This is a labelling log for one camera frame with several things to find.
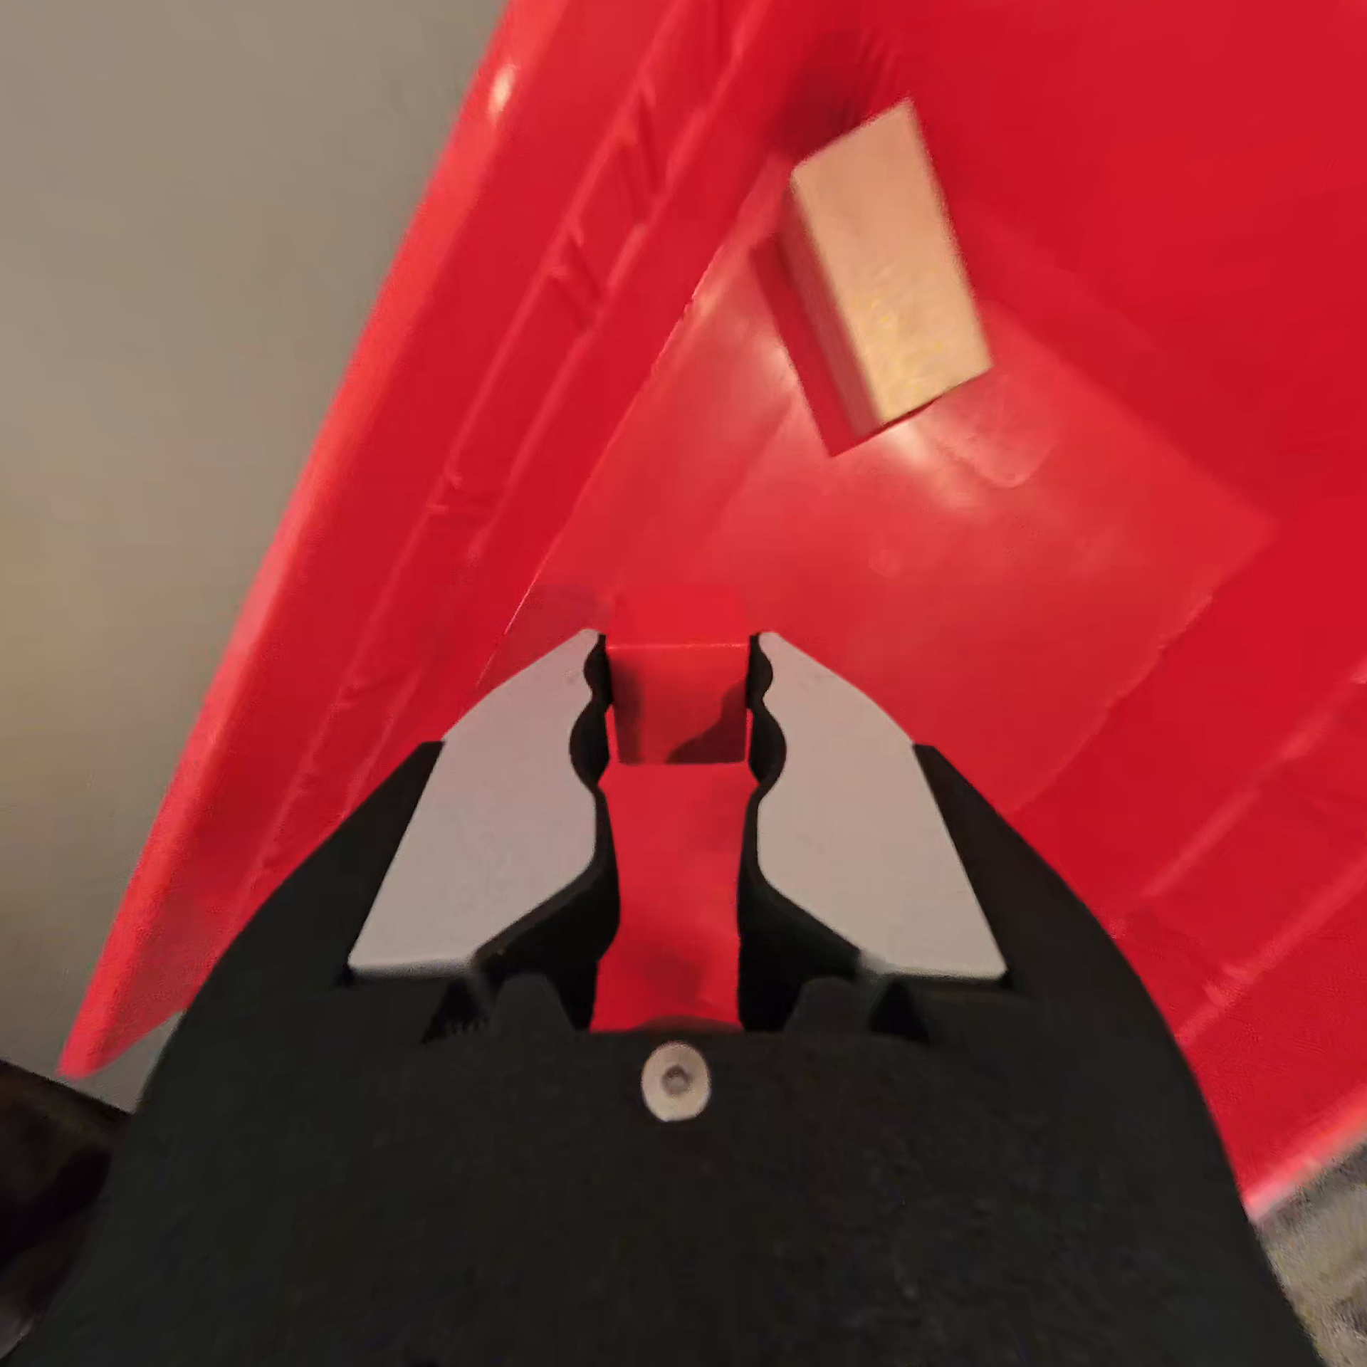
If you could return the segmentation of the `red wooden block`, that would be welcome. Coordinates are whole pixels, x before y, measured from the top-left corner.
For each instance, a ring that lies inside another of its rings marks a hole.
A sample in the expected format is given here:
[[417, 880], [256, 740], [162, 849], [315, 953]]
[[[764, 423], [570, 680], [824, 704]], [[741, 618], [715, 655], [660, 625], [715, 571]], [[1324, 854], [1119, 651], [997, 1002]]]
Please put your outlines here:
[[606, 647], [622, 763], [746, 756], [751, 633], [738, 590], [709, 582], [626, 590], [613, 607]]

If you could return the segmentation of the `grey desk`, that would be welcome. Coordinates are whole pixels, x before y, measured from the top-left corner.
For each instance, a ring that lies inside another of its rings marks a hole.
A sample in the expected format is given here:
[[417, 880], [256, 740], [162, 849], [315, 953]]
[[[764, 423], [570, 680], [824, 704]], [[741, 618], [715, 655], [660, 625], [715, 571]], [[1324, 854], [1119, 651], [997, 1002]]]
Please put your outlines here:
[[2, 1046], [53, 1075], [502, 3], [2, 6]]

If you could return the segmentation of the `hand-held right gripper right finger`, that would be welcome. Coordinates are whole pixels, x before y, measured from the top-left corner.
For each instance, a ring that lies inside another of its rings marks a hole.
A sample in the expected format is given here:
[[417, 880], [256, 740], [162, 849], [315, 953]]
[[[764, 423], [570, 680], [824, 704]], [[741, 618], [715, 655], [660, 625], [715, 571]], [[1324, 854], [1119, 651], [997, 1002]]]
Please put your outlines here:
[[743, 869], [796, 952], [860, 974], [998, 983], [1005, 957], [912, 735], [775, 631], [746, 682]]

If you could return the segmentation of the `red plastic bin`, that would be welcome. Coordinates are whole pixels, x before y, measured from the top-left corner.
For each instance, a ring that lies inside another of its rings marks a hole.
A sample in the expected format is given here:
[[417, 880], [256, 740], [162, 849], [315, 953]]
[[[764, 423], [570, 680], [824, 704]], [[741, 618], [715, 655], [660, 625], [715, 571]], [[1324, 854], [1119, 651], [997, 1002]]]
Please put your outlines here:
[[[507, 3], [59, 1069], [419, 740], [713, 582], [1099, 913], [1252, 1210], [1364, 1134], [1364, 3]], [[995, 354], [852, 441], [775, 237], [909, 97]]]

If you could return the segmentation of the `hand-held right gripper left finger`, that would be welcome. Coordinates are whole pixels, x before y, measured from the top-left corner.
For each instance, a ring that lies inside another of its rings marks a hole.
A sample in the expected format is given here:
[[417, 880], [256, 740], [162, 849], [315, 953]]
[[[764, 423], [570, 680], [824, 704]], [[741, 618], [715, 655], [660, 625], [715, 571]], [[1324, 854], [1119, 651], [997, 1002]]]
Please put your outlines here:
[[606, 639], [582, 629], [448, 732], [350, 950], [355, 976], [596, 979], [622, 919], [609, 709]]

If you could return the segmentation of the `natural wood block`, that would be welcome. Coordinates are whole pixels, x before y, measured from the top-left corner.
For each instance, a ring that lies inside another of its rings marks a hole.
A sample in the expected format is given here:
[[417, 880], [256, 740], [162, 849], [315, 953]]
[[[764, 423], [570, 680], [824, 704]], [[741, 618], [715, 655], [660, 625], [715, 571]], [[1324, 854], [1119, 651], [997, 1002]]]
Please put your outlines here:
[[778, 242], [857, 439], [993, 367], [946, 193], [909, 97], [795, 164]]

